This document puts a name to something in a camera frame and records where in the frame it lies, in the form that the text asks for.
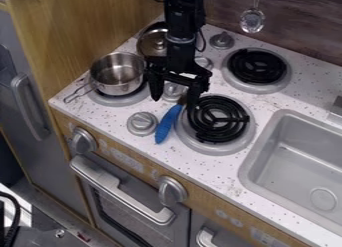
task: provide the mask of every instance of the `metal cookware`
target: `metal cookware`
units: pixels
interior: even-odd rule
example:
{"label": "metal cookware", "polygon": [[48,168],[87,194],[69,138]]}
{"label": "metal cookware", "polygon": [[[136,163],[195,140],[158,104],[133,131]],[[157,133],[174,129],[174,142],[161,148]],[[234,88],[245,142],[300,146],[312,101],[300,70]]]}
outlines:
{"label": "metal cookware", "polygon": [[157,22],[145,29],[138,38],[137,51],[141,56],[166,57],[167,33],[165,22]]}
{"label": "metal cookware", "polygon": [[[65,103],[98,90],[110,96],[123,96],[134,92],[143,83],[145,62],[138,55],[128,52],[114,52],[94,62],[90,68],[87,83],[64,99]],[[90,85],[87,91],[82,89]]]}

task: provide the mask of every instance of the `oven handle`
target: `oven handle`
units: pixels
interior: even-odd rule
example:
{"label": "oven handle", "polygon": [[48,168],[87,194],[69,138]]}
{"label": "oven handle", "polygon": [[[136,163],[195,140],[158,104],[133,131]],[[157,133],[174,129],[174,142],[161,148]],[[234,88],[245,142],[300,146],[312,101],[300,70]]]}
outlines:
{"label": "oven handle", "polygon": [[216,244],[213,244],[213,239],[214,233],[204,227],[198,232],[196,242],[200,247],[218,247]]}
{"label": "oven handle", "polygon": [[75,156],[70,162],[70,167],[80,177],[85,179],[98,190],[105,192],[113,199],[126,205],[136,213],[142,215],[157,225],[167,226],[175,218],[175,214],[170,209],[164,207],[161,211],[154,212],[142,203],[135,200],[133,197],[120,190],[120,179],[108,173],[102,167],[88,160],[84,156]]}

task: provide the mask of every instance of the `sink drain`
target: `sink drain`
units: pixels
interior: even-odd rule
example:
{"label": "sink drain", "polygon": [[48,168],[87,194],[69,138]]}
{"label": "sink drain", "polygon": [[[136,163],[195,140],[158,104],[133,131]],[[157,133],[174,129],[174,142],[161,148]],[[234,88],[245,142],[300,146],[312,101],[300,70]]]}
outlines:
{"label": "sink drain", "polygon": [[334,192],[325,188],[313,189],[310,200],[313,206],[321,211],[332,211],[337,205],[337,197]]}

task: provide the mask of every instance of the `backsplash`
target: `backsplash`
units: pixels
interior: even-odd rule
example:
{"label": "backsplash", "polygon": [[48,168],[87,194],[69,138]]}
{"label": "backsplash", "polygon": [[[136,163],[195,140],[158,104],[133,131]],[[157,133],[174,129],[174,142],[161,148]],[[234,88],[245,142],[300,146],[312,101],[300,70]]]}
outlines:
{"label": "backsplash", "polygon": [[[240,34],[254,0],[206,0],[208,23]],[[260,0],[264,29],[252,38],[342,66],[342,0]]]}

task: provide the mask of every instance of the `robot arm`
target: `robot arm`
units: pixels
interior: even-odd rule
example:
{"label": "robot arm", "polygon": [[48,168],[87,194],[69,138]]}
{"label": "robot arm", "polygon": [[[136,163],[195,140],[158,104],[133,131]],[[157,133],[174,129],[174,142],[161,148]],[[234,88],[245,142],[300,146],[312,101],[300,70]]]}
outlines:
{"label": "robot arm", "polygon": [[[201,93],[209,90],[212,73],[195,63],[198,32],[205,24],[203,0],[164,0],[167,56],[148,57],[145,76],[151,96],[159,100],[164,81],[188,86],[187,104],[191,110]],[[181,75],[191,74],[194,78]]]}

